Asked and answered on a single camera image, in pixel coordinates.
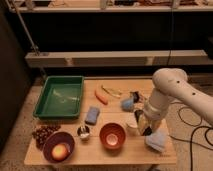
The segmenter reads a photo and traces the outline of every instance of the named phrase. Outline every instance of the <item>cable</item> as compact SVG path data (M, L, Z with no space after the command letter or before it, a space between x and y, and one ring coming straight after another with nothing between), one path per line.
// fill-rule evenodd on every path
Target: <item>cable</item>
M192 126L192 127L197 127L197 126L200 126L202 124L202 121L203 121L202 117L200 117L200 122L198 124L191 124L191 123L186 122L181 116L181 111L183 111L184 109L190 109L190 108L187 107L187 106L184 106L184 107L181 107L178 110L178 116L183 123L185 123L186 125Z
M30 41L30 44L31 44L31 46L32 46L32 48L33 48L33 50L34 50L36 56L39 56L39 54L40 54L39 48L38 48L38 46L34 43L34 41L33 41L33 39L32 39L32 36L31 36L31 34L30 34L30 32L29 32L29 30L28 30L28 28L27 28L27 26L26 26L26 24L25 24L25 22L24 22L24 19L23 19L21 13L20 13L20 11L19 11L19 9L18 9L18 7L17 7L15 1L12 0L11 3L12 3L12 5L13 5L14 9L15 9L15 12L16 12L16 14L17 14L17 16L18 16L18 18L19 18L19 20L20 20L20 22L21 22L21 25L22 25L22 27L23 27L23 29L24 29L26 35L27 35L28 40Z
M172 139L176 140L176 141L181 141L181 142L190 143L190 140L180 139L180 138L174 137L174 136L172 136L172 135L169 135L169 136L170 136ZM213 148L209 148L209 147L207 147L207 146L205 146L205 145L203 145L203 144L200 144L200 143L197 143L197 142L194 142L194 141L192 141L192 144L195 144L195 145L198 145L198 146L200 146L200 147L203 147L203 148L205 148L205 149L207 149L207 150L212 150L212 151L213 151Z
M192 131L192 133L191 133L191 138L190 138L190 161L191 161L190 167L191 167L191 171L193 171L192 140L193 140L193 136L194 136L195 132L196 132L198 129L200 129L200 128L207 128L207 130L205 131L205 135L206 135L206 132L207 132L207 133L209 132L209 130L213 130L213 128L212 128L212 127L209 127L209 126L199 126L199 127L196 127L196 128Z
M173 103L171 103L171 104L183 104L183 103L181 103L181 102L173 102ZM190 170L193 171L193 151L192 151L192 144L196 144L196 145L199 145L199 146L201 146L201 147L203 147L203 148L205 148L205 149L208 149L208 150L213 151L212 148L209 148L209 147L207 147L207 146L205 146L205 145L202 145L202 144L200 144L200 143L194 142L194 141L193 141L193 136L194 136L194 134L195 134L195 132L196 132L197 130L199 130L199 129L201 129L201 128L206 128L206 131L205 131L205 133L204 133L205 140L206 140L206 142L207 142L210 146L213 147L213 143L210 142L210 141L209 141L209 138L208 138L208 133L209 133L209 131L213 131L213 127L209 127L209 126L205 126L205 125L202 125L202 126L201 126L201 124L202 124L202 118L201 118L201 117L200 117L200 122L199 122L198 124L196 124L196 125L195 125L195 124L191 124L191 123L189 123L189 122L186 122L186 121L182 118L182 116L181 116L181 111L183 111L184 109L189 109L189 107L184 106L184 107L181 107L181 108L178 110L178 116L179 116L180 120L181 120L182 122L184 122L185 124L189 125L189 126L195 127L195 129L194 129L194 130L192 131L192 133L191 133L190 140L184 140L184 139L176 138L176 137L174 137L174 136L172 136L172 135L169 135L169 136L170 136L172 139L174 139L174 140L182 141L182 142L187 142L187 143L190 144Z

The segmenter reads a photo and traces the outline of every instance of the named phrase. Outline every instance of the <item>tiled floor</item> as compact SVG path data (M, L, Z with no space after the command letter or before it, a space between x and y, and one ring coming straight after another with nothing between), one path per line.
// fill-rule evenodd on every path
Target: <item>tiled floor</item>
M36 119L33 118L32 112L37 102L39 93L41 90L40 85L34 85L20 111L19 117L14 125L8 142L0 156L0 170L1 171L49 171L53 170L51 167L41 166L26 166L24 165L24 158L27 152L29 142L31 140L31 132L35 128ZM207 93L213 93L213 87L205 87L202 89ZM183 106L181 104L173 104L170 106L169 114L167 115L167 124L170 130L170 134L182 138L190 139L190 134L193 127L190 127L180 121L177 115L178 109ZM192 123L199 121L199 117L191 110L184 111L184 119ZM207 145L203 137L204 130L200 130L196 133L194 141ZM213 140L213 133L209 134L210 140ZM189 144L185 142L173 141L175 149L177 151L178 162L175 165L161 165L158 169L162 171L188 171L190 170L190 157L189 157ZM193 145L193 159L194 159L194 171L210 171L213 167L213 151L203 149L197 145ZM126 167L72 167L64 168L63 170L116 170L116 171L133 171L143 170L140 166L126 166Z

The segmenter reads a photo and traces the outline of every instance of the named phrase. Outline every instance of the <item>green tray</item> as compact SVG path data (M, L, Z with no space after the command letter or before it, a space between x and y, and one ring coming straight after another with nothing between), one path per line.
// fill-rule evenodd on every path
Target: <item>green tray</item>
M83 82L83 76L49 76L33 115L40 119L78 118Z

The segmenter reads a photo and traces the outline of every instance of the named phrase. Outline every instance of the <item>orange carrot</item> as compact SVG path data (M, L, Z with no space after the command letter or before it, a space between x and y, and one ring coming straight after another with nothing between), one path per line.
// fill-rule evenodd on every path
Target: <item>orange carrot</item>
M108 104L108 100L101 96L100 94L97 93L97 91L95 90L95 97L101 102L103 103L104 105L107 105Z

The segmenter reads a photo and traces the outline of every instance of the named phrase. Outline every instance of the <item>red bowl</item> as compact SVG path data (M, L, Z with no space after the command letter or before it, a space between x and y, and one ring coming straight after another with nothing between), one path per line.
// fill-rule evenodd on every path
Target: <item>red bowl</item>
M52 150L58 144L65 144L68 150L68 155L61 161L55 160L52 156ZM51 135L45 142L43 147L43 155L45 159L48 160L50 163L59 163L66 160L73 153L74 146L75 141L71 134L67 132L56 132Z
M105 148L115 150L122 147L126 134L119 124L108 123L101 128L99 137Z

